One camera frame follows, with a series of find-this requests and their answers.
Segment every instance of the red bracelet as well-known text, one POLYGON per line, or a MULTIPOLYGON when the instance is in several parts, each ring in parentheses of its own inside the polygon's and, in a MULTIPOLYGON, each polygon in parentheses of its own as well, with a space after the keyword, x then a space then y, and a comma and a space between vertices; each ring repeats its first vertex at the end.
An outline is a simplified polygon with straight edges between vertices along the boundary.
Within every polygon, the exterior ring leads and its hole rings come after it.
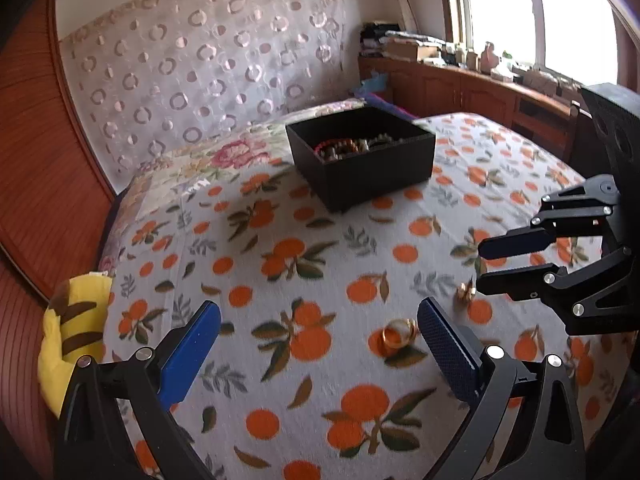
POLYGON ((355 147, 355 143, 353 142, 353 139, 330 139, 330 140, 324 140, 323 142, 318 144, 314 148, 314 153, 320 153, 320 151, 323 150, 324 148, 331 146, 332 144, 338 144, 340 142, 348 142, 352 145, 352 147, 355 147))

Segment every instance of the pink flower pattern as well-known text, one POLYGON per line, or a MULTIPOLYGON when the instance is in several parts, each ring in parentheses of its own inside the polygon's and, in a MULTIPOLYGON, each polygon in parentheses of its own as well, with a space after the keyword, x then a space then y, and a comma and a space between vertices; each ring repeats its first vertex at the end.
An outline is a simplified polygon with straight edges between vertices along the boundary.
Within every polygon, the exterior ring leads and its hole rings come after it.
POLYGON ((233 167, 235 170, 250 164, 263 163, 269 160, 268 152, 258 152, 267 146, 262 140, 236 140, 225 144, 212 157, 211 165, 215 168, 233 167))

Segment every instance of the yellow plush toy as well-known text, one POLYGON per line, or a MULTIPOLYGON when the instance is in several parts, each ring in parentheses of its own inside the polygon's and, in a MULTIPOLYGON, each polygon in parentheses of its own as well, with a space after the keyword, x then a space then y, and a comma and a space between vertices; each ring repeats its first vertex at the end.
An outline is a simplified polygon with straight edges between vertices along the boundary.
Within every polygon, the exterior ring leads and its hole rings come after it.
POLYGON ((100 362, 104 357, 102 332, 111 282, 100 272, 63 282, 44 313, 38 380, 47 406, 57 417, 78 358, 88 354, 100 362))

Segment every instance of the bedspread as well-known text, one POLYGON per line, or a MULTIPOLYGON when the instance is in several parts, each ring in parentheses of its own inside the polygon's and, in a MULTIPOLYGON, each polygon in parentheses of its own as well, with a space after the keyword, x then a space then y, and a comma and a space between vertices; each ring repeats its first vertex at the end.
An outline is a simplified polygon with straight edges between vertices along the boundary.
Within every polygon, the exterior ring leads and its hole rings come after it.
MULTIPOLYGON (((417 124, 437 134, 433 177, 345 213, 326 211, 283 146, 270 164, 226 180, 196 174, 180 196, 149 203, 125 232, 106 360, 156 346, 203 300, 222 311, 221 335, 172 407, 215 478, 423 478, 468 407, 422 338, 393 351, 381 330, 414 318, 426 296, 485 344, 523 360, 562 356, 587 444, 606 418, 634 334, 569 338, 538 300, 452 302, 457 284, 486 270, 548 261, 571 272, 598 259, 599 238, 559 239, 543 253, 508 259, 478 256, 484 238, 526 225, 544 194, 582 178, 476 115, 417 124)), ((154 473, 130 407, 121 408, 141 464, 154 473)), ((517 409, 513 399, 482 474, 495 468, 517 409)))
POLYGON ((259 123, 235 133, 214 135, 143 164, 127 189, 105 243, 99 270, 111 274, 124 259, 123 239, 132 224, 156 208, 175 200, 194 186, 231 180, 242 168, 260 166, 289 155, 286 125, 353 110, 364 106, 362 99, 346 99, 292 112, 269 123, 259 123))

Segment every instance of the black box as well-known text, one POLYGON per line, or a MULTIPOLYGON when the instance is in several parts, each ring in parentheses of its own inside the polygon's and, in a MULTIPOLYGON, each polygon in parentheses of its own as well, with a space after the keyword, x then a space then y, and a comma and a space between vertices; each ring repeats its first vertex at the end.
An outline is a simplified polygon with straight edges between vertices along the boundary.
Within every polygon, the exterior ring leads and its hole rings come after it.
POLYGON ((296 167, 329 211, 344 211, 385 193, 427 180, 433 170, 436 136, 378 108, 364 107, 288 124, 296 167), (367 153, 325 162, 314 153, 331 139, 403 139, 367 153))

